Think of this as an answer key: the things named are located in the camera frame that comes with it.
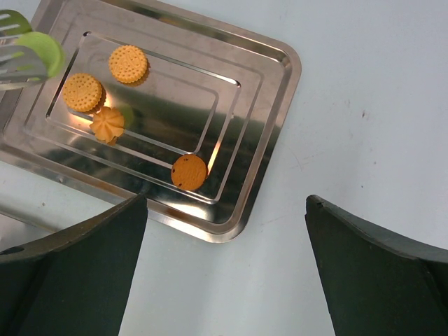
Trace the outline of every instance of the green plastic part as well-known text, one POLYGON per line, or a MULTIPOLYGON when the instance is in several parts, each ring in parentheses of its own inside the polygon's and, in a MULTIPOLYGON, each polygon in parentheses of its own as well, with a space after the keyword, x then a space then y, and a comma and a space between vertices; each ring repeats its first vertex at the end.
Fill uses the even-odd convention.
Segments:
POLYGON ((49 78, 55 77, 61 72, 65 54, 60 43, 50 35, 31 31, 21 35, 15 44, 32 49, 47 67, 49 78))

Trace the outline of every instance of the black object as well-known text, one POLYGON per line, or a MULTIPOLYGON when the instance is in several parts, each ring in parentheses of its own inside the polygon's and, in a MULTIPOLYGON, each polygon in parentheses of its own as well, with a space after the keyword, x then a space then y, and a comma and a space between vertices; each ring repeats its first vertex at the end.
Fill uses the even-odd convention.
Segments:
POLYGON ((147 215, 139 195, 0 253, 0 335, 118 335, 147 215))
POLYGON ((317 196, 306 222, 336 336, 448 335, 448 251, 317 196))

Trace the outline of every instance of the stainless steel tray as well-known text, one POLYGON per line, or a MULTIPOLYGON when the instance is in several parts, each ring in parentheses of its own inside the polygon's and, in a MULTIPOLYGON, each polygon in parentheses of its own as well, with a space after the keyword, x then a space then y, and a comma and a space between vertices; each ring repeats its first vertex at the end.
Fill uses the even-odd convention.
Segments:
POLYGON ((66 71, 0 102, 1 159, 112 203, 148 190, 150 218, 209 242, 236 237, 249 218, 301 74, 289 46, 158 1, 44 0, 37 30, 62 43, 66 71), (140 47, 147 81, 128 87, 112 51, 140 47), (95 141, 90 117, 61 89, 73 73, 97 77, 109 106, 133 116, 116 146, 95 141), (209 177, 176 189, 174 161, 196 153, 209 177))

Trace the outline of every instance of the white tabletop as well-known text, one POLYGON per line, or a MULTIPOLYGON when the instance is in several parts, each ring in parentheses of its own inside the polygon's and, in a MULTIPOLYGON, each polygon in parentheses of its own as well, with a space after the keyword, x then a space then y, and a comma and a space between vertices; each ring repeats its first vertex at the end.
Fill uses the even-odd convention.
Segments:
MULTIPOLYGON (((0 0, 28 18, 37 2, 0 0)), ((334 335, 310 194, 448 248, 448 2, 169 2, 287 42, 303 72, 245 231, 215 245, 149 221, 120 335, 334 335)), ((2 207, 57 228, 109 207, 7 164, 0 176, 2 207)))

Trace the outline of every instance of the orange cookie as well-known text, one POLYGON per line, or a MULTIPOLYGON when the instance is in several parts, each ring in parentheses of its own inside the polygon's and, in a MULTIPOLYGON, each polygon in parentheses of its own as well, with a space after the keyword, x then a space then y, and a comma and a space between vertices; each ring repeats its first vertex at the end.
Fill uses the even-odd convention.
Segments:
POLYGON ((90 128, 99 141, 114 145, 116 138, 125 132, 125 117, 116 108, 101 107, 98 113, 93 115, 90 128))
POLYGON ((182 190, 196 190, 202 186, 206 178, 207 166, 194 154, 181 156, 171 170, 173 184, 182 190))
POLYGON ((88 73, 77 73, 65 81, 62 97, 65 104, 78 112, 89 112, 100 102, 103 87, 88 73))
POLYGON ((137 82, 149 68, 144 52, 133 45, 123 45, 109 57, 109 69, 115 79, 124 84, 137 82))

